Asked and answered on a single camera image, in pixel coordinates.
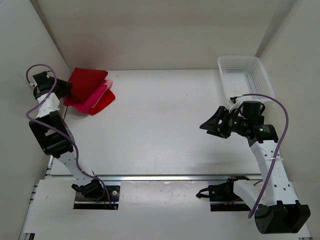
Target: black bracket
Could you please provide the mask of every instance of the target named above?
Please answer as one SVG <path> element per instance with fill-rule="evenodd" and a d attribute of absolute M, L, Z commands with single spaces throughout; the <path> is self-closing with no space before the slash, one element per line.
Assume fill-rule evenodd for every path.
<path fill-rule="evenodd" d="M 119 185 L 107 185 L 106 186 L 110 197 L 111 207 L 109 205 L 108 197 L 105 194 L 103 198 L 93 199 L 85 198 L 80 192 L 75 193 L 73 209 L 96 209 L 96 210 L 118 210 L 119 198 L 120 198 L 120 186 Z"/>
<path fill-rule="evenodd" d="M 249 180 L 249 178 L 245 175 L 232 175 L 224 183 L 209 185 L 207 188 L 201 189 L 196 197 L 199 199 L 209 198 L 211 212 L 249 211 L 250 208 L 245 203 L 238 203 L 243 201 L 234 193 L 234 182 L 237 180 Z"/>

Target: red cloth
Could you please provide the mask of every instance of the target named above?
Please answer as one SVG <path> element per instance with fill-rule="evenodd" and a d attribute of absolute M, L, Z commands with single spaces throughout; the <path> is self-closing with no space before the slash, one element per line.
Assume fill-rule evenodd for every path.
<path fill-rule="evenodd" d="M 88 114 L 90 109 L 93 108 L 104 95 L 106 90 L 108 89 L 108 85 L 102 83 L 98 88 L 88 97 L 88 99 L 82 102 L 75 102 L 72 98 L 66 97 L 63 105 L 65 106 L 72 106 L 77 109 L 79 112 L 83 114 Z"/>
<path fill-rule="evenodd" d="M 72 83 L 70 96 L 75 102 L 84 103 L 91 94 L 104 82 L 107 71 L 76 67 L 69 82 Z"/>
<path fill-rule="evenodd" d="M 114 93 L 107 89 L 103 96 L 100 98 L 100 101 L 89 110 L 89 113 L 91 115 L 95 115 L 99 112 L 101 112 L 105 107 L 107 107 L 110 103 L 112 103 L 116 99 L 116 96 Z"/>

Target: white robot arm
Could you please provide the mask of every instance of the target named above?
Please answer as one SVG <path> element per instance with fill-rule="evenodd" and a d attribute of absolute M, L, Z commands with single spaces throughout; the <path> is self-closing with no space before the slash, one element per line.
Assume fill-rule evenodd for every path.
<path fill-rule="evenodd" d="M 241 104 L 235 102 L 235 106 L 237 108 L 233 107 L 231 110 L 220 106 L 200 126 L 208 134 L 220 138 L 227 139 L 232 132 L 247 138 L 257 160 L 263 180 L 262 190 L 254 187 L 251 180 L 232 180 L 227 183 L 229 189 L 232 189 L 231 195 L 234 195 L 233 198 L 240 197 L 251 209 L 248 217 L 251 218 L 254 214 L 256 226 L 262 234 L 297 233 L 309 218 L 310 210 L 308 205 L 299 203 L 285 172 L 283 159 L 278 153 L 278 144 L 283 140 L 284 134 L 278 139 L 274 126 L 264 124 L 261 114 L 265 106 L 260 101 L 244 101 Z"/>

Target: white wall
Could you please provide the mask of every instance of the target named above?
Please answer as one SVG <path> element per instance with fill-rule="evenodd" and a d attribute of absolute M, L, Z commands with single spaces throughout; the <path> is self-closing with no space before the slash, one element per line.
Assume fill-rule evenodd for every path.
<path fill-rule="evenodd" d="M 218 69 L 254 56 L 279 0 L 37 0 L 68 66 Z"/>
<path fill-rule="evenodd" d="M 70 71 L 29 0 L 1 2 L 0 239 L 15 240 L 20 235 L 33 186 L 44 177 L 49 159 L 25 117 L 26 111 L 37 103 L 25 72 L 36 63 L 49 64 L 61 79 L 68 79 Z"/>
<path fill-rule="evenodd" d="M 311 234 L 320 239 L 320 1 L 298 0 L 261 55 L 275 95 L 287 107 L 289 130 L 281 147 L 300 202 L 308 204 Z M 267 122 L 283 130 L 276 105 Z"/>

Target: purple cable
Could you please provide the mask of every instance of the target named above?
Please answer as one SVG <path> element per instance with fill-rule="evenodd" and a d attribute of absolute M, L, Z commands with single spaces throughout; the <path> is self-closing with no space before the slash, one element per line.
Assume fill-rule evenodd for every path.
<path fill-rule="evenodd" d="M 265 178 L 265 181 L 263 183 L 263 186 L 262 186 L 262 189 L 259 193 L 259 196 L 257 197 L 255 203 L 254 203 L 254 206 L 252 208 L 252 210 L 249 212 L 248 214 L 248 218 L 252 218 L 252 216 L 254 215 L 256 209 L 257 209 L 257 206 L 267 188 L 267 185 L 268 185 L 268 182 L 269 182 L 269 179 L 271 177 L 271 174 L 272 174 L 272 170 L 274 169 L 274 166 L 275 166 L 275 163 L 276 163 L 276 157 L 277 157 L 277 154 L 278 154 L 278 151 L 279 151 L 279 148 L 280 148 L 280 145 L 282 143 L 282 141 L 284 140 L 285 138 L 285 135 L 287 133 L 287 130 L 288 130 L 288 127 L 289 127 L 289 115 L 288 115 L 288 112 L 285 108 L 285 106 L 279 102 L 277 99 L 271 97 L 271 96 L 268 96 L 268 95 L 264 95 L 264 94 L 259 94 L 259 93 L 248 93 L 248 94 L 243 94 L 242 96 L 240 96 L 239 98 L 241 97 L 244 97 L 244 96 L 260 96 L 260 97 L 264 97 L 264 98 L 267 98 L 267 99 L 271 99 L 272 101 L 276 102 L 277 104 L 280 105 L 280 107 L 283 109 L 284 111 L 284 115 L 285 115 L 285 127 L 284 127 L 284 130 L 283 130 L 283 133 L 279 139 L 279 142 L 278 144 L 276 145 L 276 148 L 274 150 L 274 154 L 273 154 L 273 158 L 272 158 L 272 161 L 271 161 L 271 165 L 270 165 L 270 169 L 268 171 L 268 174 L 266 175 L 266 178 Z"/>
<path fill-rule="evenodd" d="M 261 182 L 263 182 L 262 179 L 260 179 L 259 181 L 255 182 L 255 183 L 253 184 L 253 186 L 255 187 L 255 186 L 257 186 L 257 185 L 258 185 L 259 183 L 261 183 Z"/>
<path fill-rule="evenodd" d="M 29 68 L 27 69 L 27 71 L 26 71 L 26 73 L 25 73 L 25 77 L 26 77 L 26 80 L 27 80 L 27 82 L 28 82 L 29 84 L 30 84 L 30 81 L 29 81 L 29 78 L 28 78 L 28 73 L 29 73 L 29 71 L 30 71 L 31 69 L 33 69 L 34 67 L 37 67 L 37 66 L 44 66 L 44 67 L 49 68 L 49 69 L 51 70 L 53 76 L 54 76 L 54 83 L 53 83 L 50 91 L 49 91 L 49 92 L 47 93 L 47 95 L 45 96 L 45 98 L 44 98 L 39 104 L 37 104 L 36 106 L 34 106 L 33 108 L 31 108 L 29 111 L 27 111 L 26 114 L 25 114 L 25 116 L 26 116 L 30 121 L 32 121 L 32 122 L 34 122 L 34 123 L 36 123 L 36 124 L 42 125 L 42 126 L 48 128 L 48 129 L 51 129 L 51 130 L 55 131 L 57 134 L 60 134 L 61 136 L 63 136 L 65 139 L 67 139 L 67 140 L 73 145 L 73 147 L 74 147 L 74 149 L 75 149 L 75 154 L 76 154 L 76 157 L 75 157 L 76 167 L 79 169 L 79 171 L 80 171 L 83 175 L 85 175 L 85 176 L 87 176 L 87 177 L 89 177 L 89 178 L 98 180 L 100 183 L 102 183 L 103 189 L 104 189 L 104 191 L 106 192 L 106 194 L 107 194 L 107 196 L 108 196 L 109 205 L 110 205 L 110 207 L 111 207 L 112 204 L 111 204 L 110 194 L 109 194 L 109 192 L 108 192 L 107 186 L 105 185 L 104 181 L 101 180 L 101 179 L 100 179 L 99 177 L 97 177 L 97 176 L 90 175 L 90 174 L 86 173 L 86 172 L 80 167 L 80 165 L 79 165 L 79 149 L 78 149 L 76 143 L 75 143 L 68 135 L 66 135 L 66 134 L 63 133 L 62 131 L 56 129 L 55 127 L 50 126 L 50 125 L 48 125 L 48 124 L 46 124 L 46 123 L 44 123 L 44 122 L 42 122 L 42 121 L 39 121 L 39 120 L 36 120 L 36 119 L 30 117 L 30 113 L 32 113 L 34 110 L 36 110 L 37 108 L 39 108 L 42 104 L 44 104 L 44 102 L 50 97 L 51 93 L 53 92 L 53 90 L 55 89 L 55 87 L 56 87 L 56 85 L 57 85 L 57 75 L 56 75 L 55 71 L 54 71 L 50 66 L 48 66 L 48 65 L 46 65 L 46 64 L 41 64 L 41 63 L 32 65 L 31 67 L 29 67 Z"/>

